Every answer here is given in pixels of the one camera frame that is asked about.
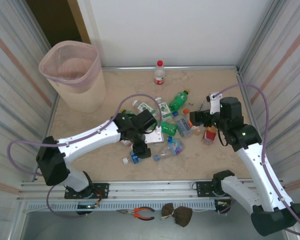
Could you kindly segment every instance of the red bottle cap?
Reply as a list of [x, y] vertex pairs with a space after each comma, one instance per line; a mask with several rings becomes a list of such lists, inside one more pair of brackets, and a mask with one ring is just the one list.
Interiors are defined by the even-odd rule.
[[158, 67], [162, 67], [164, 65], [164, 62], [159, 60], [156, 64], [158, 65]]

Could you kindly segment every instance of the floor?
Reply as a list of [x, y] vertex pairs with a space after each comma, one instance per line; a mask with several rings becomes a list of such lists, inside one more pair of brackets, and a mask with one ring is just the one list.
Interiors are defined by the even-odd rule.
[[[97, 112], [81, 113], [72, 110], [60, 99], [51, 130], [55, 139], [70, 137], [102, 124], [112, 116], [122, 99], [135, 93], [162, 97], [169, 103], [177, 93], [189, 89], [188, 100], [181, 110], [189, 108], [190, 111], [196, 111], [208, 94], [238, 83], [233, 70], [167, 71], [163, 85], [154, 84], [152, 71], [103, 74], [107, 95]], [[240, 89], [233, 88], [223, 96], [239, 99], [245, 122], [249, 124]], [[144, 97], [137, 99], [154, 106]], [[133, 99], [128, 100], [123, 106], [127, 110], [133, 110], [132, 101]], [[201, 138], [202, 136], [193, 135], [182, 139], [185, 144], [184, 152], [160, 162], [155, 162], [151, 157], [138, 164], [124, 165], [122, 159], [128, 156], [130, 148], [117, 142], [86, 153], [72, 164], [78, 170], [86, 171], [93, 181], [211, 179], [213, 174], [227, 169], [233, 171], [238, 178], [250, 178], [246, 166], [231, 146], [223, 147], [218, 137], [213, 145], [207, 146], [202, 144]], [[157, 153], [164, 145], [165, 143], [152, 145], [152, 153]]]
[[186, 227], [169, 217], [160, 220], [161, 212], [142, 221], [115, 211], [98, 211], [87, 218], [65, 219], [50, 212], [29, 213], [21, 240], [286, 240], [284, 231], [263, 237], [254, 229], [250, 216], [240, 204], [225, 215], [215, 211], [193, 212]]

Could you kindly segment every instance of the beige floor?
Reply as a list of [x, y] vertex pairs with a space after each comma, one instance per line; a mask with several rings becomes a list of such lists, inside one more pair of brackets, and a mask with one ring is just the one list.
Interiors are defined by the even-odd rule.
[[[181, 110], [196, 111], [209, 93], [238, 83], [233, 70], [168, 71], [163, 85], [154, 84], [152, 71], [104, 72], [104, 80], [107, 96], [95, 113], [72, 110], [60, 99], [51, 130], [55, 139], [73, 136], [102, 124], [112, 116], [119, 102], [131, 94], [160, 96], [170, 102], [177, 93], [189, 89], [188, 100]], [[245, 122], [249, 123], [240, 89], [233, 88], [223, 96], [239, 99]], [[140, 99], [153, 106], [148, 99]], [[127, 110], [133, 110], [131, 103], [132, 100], [128, 100], [124, 104]], [[151, 157], [139, 164], [124, 165], [122, 158], [129, 154], [130, 148], [117, 142], [93, 150], [72, 164], [78, 170], [86, 171], [93, 181], [210, 179], [214, 173], [227, 169], [238, 178], [250, 177], [231, 146], [221, 146], [218, 137], [213, 145], [207, 146], [202, 144], [201, 138], [193, 135], [185, 139], [182, 154], [160, 162]], [[164, 144], [152, 146], [152, 149], [157, 153]]]

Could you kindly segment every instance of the corrugated metal wall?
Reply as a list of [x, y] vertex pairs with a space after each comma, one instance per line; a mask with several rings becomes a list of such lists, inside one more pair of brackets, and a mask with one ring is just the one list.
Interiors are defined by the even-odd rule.
[[[241, 69], [244, 83], [264, 91], [270, 112], [267, 154], [286, 189], [300, 203], [300, 0], [280, 1], [280, 8]], [[265, 131], [265, 105], [246, 88], [257, 125]]]
[[[38, 64], [49, 45], [23, 0], [0, 0], [0, 239], [9, 225], [24, 175], [8, 162], [7, 144], [14, 139], [40, 142], [46, 133], [56, 91], [39, 73]], [[36, 167], [37, 148], [12, 147], [17, 163]]]

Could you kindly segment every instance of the pliers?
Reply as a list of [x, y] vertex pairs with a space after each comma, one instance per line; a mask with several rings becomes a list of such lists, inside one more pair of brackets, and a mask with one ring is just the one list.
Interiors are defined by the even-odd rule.
[[150, 217], [140, 216], [137, 212], [142, 211], [142, 210], [148, 210], [148, 211], [151, 211], [151, 212], [155, 211], [151, 207], [142, 206], [142, 207], [139, 207], [139, 208], [135, 208], [133, 210], [132, 209], [121, 209], [121, 210], [117, 210], [117, 212], [122, 213], [122, 214], [133, 214], [133, 216], [135, 218], [138, 218], [138, 219], [141, 219], [141, 220], [144, 220], [144, 221], [150, 221], [150, 220], [155, 219], [154, 216], [150, 216]]

